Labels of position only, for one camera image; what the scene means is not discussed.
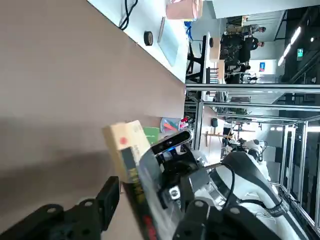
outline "black cable on desk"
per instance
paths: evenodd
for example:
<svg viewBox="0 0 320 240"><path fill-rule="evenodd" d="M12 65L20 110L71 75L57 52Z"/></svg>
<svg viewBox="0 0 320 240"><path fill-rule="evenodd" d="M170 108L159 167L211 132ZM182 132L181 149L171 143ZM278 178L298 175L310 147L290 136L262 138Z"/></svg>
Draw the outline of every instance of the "black cable on desk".
<svg viewBox="0 0 320 240"><path fill-rule="evenodd" d="M138 0L135 0L134 4L132 5L132 7L130 8L130 11L128 10L128 0L124 0L124 6L125 6L125 14L126 17L123 20L123 22L120 24L119 29L121 29L122 31L124 31L128 25L129 25L129 17L131 15L132 10L134 9L134 7L138 4Z"/></svg>
<svg viewBox="0 0 320 240"><path fill-rule="evenodd" d="M229 164L221 162L221 165L225 166L232 173L232 183L231 183L230 192L228 194L228 197L225 200L225 204L222 207L222 209L225 209L230 204L231 195L234 193L235 181L236 181L236 173L235 173L235 171L233 170L233 168Z"/></svg>

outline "metal pipe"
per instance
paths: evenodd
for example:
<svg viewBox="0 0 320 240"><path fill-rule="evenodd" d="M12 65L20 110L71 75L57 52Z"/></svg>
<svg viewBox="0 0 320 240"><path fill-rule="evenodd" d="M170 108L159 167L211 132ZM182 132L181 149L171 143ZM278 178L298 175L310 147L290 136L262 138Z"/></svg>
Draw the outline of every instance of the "metal pipe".
<svg viewBox="0 0 320 240"><path fill-rule="evenodd" d="M201 138L201 126L202 126L202 114L204 110L204 102L200 101L197 103L196 108L196 119L195 119L195 127L194 127L194 150L200 149L200 138Z"/></svg>
<svg viewBox="0 0 320 240"><path fill-rule="evenodd" d="M320 112L320 106L307 105L282 105L282 104L265 104L265 103L242 103L242 102L210 102L205 101L205 106L224 107L224 108L256 108L271 110L287 110L287 111L307 111Z"/></svg>
<svg viewBox="0 0 320 240"><path fill-rule="evenodd" d="M282 22L283 22L283 21L284 21L284 19L285 19L285 16L286 16L286 12L287 12L287 11L288 11L288 10L284 10L284 11L283 11L282 18L281 18L281 22L280 22L280 24L279 24L279 26L278 26L278 28L277 28L276 34L274 35L274 39L273 39L273 41L275 41L275 40L276 40L276 38L277 38L277 36L278 36L278 34L279 34L279 31L280 31L280 28L281 28Z"/></svg>
<svg viewBox="0 0 320 240"><path fill-rule="evenodd" d="M185 108L184 109L185 113L196 113L197 111L195 109L189 109L189 108Z"/></svg>
<svg viewBox="0 0 320 240"><path fill-rule="evenodd" d="M185 101L184 104L191 104L191 105L196 105L197 102L194 102L194 101Z"/></svg>
<svg viewBox="0 0 320 240"><path fill-rule="evenodd" d="M315 231L315 233L318 235L318 237L320 237L320 230L319 228L315 225L315 222L312 220L312 218L309 216L308 213L306 213L306 211L297 204L297 202L295 201L296 199L291 195L290 192L288 192L288 190L283 186L283 185L279 185L280 188L282 188L282 190L287 193L290 198L292 199L291 203L294 205L294 207L299 211L299 213L302 215L302 217L306 220L306 222L310 225L310 227Z"/></svg>
<svg viewBox="0 0 320 240"><path fill-rule="evenodd" d="M314 84L203 84L187 83L187 91L229 91L253 93L318 94L320 85Z"/></svg>
<svg viewBox="0 0 320 240"><path fill-rule="evenodd" d="M284 127L283 136L283 148L282 148L282 161L281 161L281 172L280 172L280 184L284 184L285 170L286 170L286 157L287 157L287 143L288 143L288 125Z"/></svg>
<svg viewBox="0 0 320 240"><path fill-rule="evenodd" d="M196 104L189 104L189 103L186 103L186 104L184 104L184 106L185 106L185 107L195 107L195 106L196 106Z"/></svg>
<svg viewBox="0 0 320 240"><path fill-rule="evenodd" d="M241 114L228 114L228 113L218 113L218 116L231 117L231 118L245 118L245 119L268 119L268 120L280 120L280 121L300 121L300 120L303 120L300 118L281 117L281 116L241 115Z"/></svg>
<svg viewBox="0 0 320 240"><path fill-rule="evenodd" d="M289 155L289 165L288 165L287 189L289 192L291 192L291 186L292 186L293 174L294 174L295 140L296 140L296 129L293 128L291 132L291 144L290 144L290 155Z"/></svg>
<svg viewBox="0 0 320 240"><path fill-rule="evenodd" d="M308 122L314 122L314 121L318 121L318 120L320 120L320 115L312 116L312 117L308 117L308 118L304 119L304 121L308 121Z"/></svg>
<svg viewBox="0 0 320 240"><path fill-rule="evenodd" d="M280 125L286 126L283 122L270 122L270 121L249 121L249 120L238 120L238 119L226 119L226 121L238 122L238 123L256 123L256 124L270 124L270 125Z"/></svg>
<svg viewBox="0 0 320 240"><path fill-rule="evenodd" d="M315 195L315 215L314 224L316 228L319 228L320 223L320 148L318 155L318 175L316 179L316 195Z"/></svg>
<svg viewBox="0 0 320 240"><path fill-rule="evenodd" d="M301 158L300 158L300 172L299 172L299 185L298 185L298 201L299 205L302 206L303 201L303 190L304 190L304 177L305 177L305 165L306 165L306 147L307 147L307 136L308 136L308 121L303 124L302 130L302 145L301 145Z"/></svg>

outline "metal frame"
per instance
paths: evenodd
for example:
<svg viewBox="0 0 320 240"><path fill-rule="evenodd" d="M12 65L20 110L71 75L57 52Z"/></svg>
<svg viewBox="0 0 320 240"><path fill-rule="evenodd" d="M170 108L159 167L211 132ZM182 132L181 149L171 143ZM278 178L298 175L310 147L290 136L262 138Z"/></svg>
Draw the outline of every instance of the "metal frame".
<svg viewBox="0 0 320 240"><path fill-rule="evenodd" d="M293 170L294 170L294 152L295 152L295 141L296 141L296 129L291 131L291 144L290 144L290 155L289 155L289 165L288 165L288 180L286 188L291 191L293 182Z"/></svg>
<svg viewBox="0 0 320 240"><path fill-rule="evenodd" d="M236 108L243 108L250 106L250 103L221 103L221 102L186 102L186 107L195 107L192 109L192 112L195 111L195 131L194 131L194 141L192 144L192 149L199 150L200 148L200 140L201 140L201 125L202 125L202 114L204 106L233 106ZM282 105L288 110L294 111L297 108L291 108L291 106ZM297 210L302 214L302 216L306 219L309 225L316 230L316 233L320 236L320 162L318 162L318 175L317 175L317 189L316 189L316 206L315 206L315 221L306 213L306 211L302 208L303 202L303 190L304 190L304 175L305 175L305 161L306 161L306 144L307 144L307 135L308 135L308 125L309 122L318 121L320 120L320 115L300 119L300 118L289 118L289 117L280 117L280 116L262 116L262 115L241 115L241 114L226 114L226 113L218 113L219 117L230 117L233 118L232 120L235 122L244 122L244 123L264 123L270 125L279 125L284 126L283 131L283 152L282 152L282 161L281 161L281 169L280 169L280 184L288 194L291 193L292 185L293 185L293 177L294 177L294 151L295 151L295 136L296 136L296 129L291 128L291 143L290 143L290 151L287 152L287 145L288 145L288 132L289 127L293 127L296 124L303 123L303 130L302 130L302 145L301 145L301 158L300 158L300 171L299 171L299 180L298 180L298 199L295 203L295 207ZM286 169L286 156L289 154L289 164L288 169ZM284 179L287 177L287 184L284 186Z"/></svg>
<svg viewBox="0 0 320 240"><path fill-rule="evenodd" d="M294 85L294 84L200 84L200 83L187 83L187 91L233 91L233 92L245 92L245 93L320 93L320 85ZM257 109L271 109L271 110L288 110L288 111L306 111L306 112L320 112L320 106L309 106L309 105L285 105L285 104L263 104L263 103L250 103L250 102L186 102L186 107L194 107L196 111L195 118L195 131L194 141L192 149L199 150L200 138L201 138L201 125L202 125L202 114L204 106L209 107L224 107L224 108L257 108ZM286 169L286 157L287 157L287 145L288 145L288 132L289 126L295 126L296 124L303 124L302 132L302 145L301 145L301 158L300 158L300 171L298 180L298 199L294 202L297 210L302 214L309 225L316 230L320 236L320 150L318 159L317 169L317 189L316 189L316 208L315 208L315 221L306 213L302 208L303 190L304 190L304 175L305 175L305 161L306 161L306 144L308 135L308 124L312 121L320 120L320 115L309 117L309 118L289 118L280 116L265 116L265 115L241 115L241 114L226 114L218 113L219 117L230 117L236 122L257 122L257 123L268 123L279 126L284 126L283 134L283 153L281 160L280 169L280 184L279 186L291 195L291 189L293 185L294 176L294 150L295 150L295 135L296 129L292 131L292 141L290 144L289 151L289 164L288 170ZM286 187L284 186L284 179L287 177Z"/></svg>
<svg viewBox="0 0 320 240"><path fill-rule="evenodd" d="M218 113L220 117L231 117L231 118L245 118L245 119L263 119L263 120L279 120L279 121L300 121L299 118L281 117L281 116L268 116L268 115L241 115L241 114L228 114Z"/></svg>
<svg viewBox="0 0 320 240"><path fill-rule="evenodd" d="M223 107L223 108L256 108L270 110L286 110L286 111L303 111L303 112L320 112L320 106L301 106L301 105L284 105L284 104L266 104L266 103L250 103L250 102L210 102L205 101L205 106Z"/></svg>
<svg viewBox="0 0 320 240"><path fill-rule="evenodd" d="M201 127L202 127L202 114L204 110L204 102L200 101L196 103L196 113L195 113L195 126L194 126L194 141L192 144L193 150L200 149L200 139L201 139Z"/></svg>
<svg viewBox="0 0 320 240"><path fill-rule="evenodd" d="M246 93L320 94L317 84L199 84L187 83L187 91L232 91Z"/></svg>
<svg viewBox="0 0 320 240"><path fill-rule="evenodd" d="M288 125L284 127L284 134L283 134L282 160L281 160L281 170L280 170L281 185L284 185L284 181L285 181L287 144L288 144Z"/></svg>
<svg viewBox="0 0 320 240"><path fill-rule="evenodd" d="M298 186L299 187L298 188L298 201L299 201L300 206L302 206L302 202L303 202L307 136L308 136L308 121L305 121L303 124L303 129L302 129L302 140L301 140L302 145L301 145L299 186Z"/></svg>

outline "white table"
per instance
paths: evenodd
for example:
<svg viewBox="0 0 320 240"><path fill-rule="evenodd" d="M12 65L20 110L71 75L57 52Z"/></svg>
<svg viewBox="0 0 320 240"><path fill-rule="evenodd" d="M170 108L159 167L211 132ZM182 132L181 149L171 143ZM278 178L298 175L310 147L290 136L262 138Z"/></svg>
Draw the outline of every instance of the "white table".
<svg viewBox="0 0 320 240"><path fill-rule="evenodd" d="M116 26L122 23L126 16L125 0L87 0L99 12L106 16ZM183 83L186 80L188 36L182 20L166 19L165 24L169 24L174 32L179 44L174 66L171 66L158 45L158 36L162 18L166 16L166 5L168 0L138 0L138 4L133 9L129 17L129 25L124 32L145 51L160 62L166 69L175 75ZM133 0L128 0L130 10ZM144 32L151 31L153 34L153 45L146 46L144 42Z"/></svg>

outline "chair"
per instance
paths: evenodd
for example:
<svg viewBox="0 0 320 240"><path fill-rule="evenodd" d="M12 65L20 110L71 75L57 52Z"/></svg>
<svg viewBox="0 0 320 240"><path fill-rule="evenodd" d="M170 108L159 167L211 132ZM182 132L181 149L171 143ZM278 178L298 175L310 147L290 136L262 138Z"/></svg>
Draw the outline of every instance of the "chair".
<svg viewBox="0 0 320 240"><path fill-rule="evenodd" d="M207 67L206 68L206 73L205 73L205 83L206 84L218 84L219 83L219 68L211 68ZM209 97L216 97L217 91L209 91L208 92Z"/></svg>

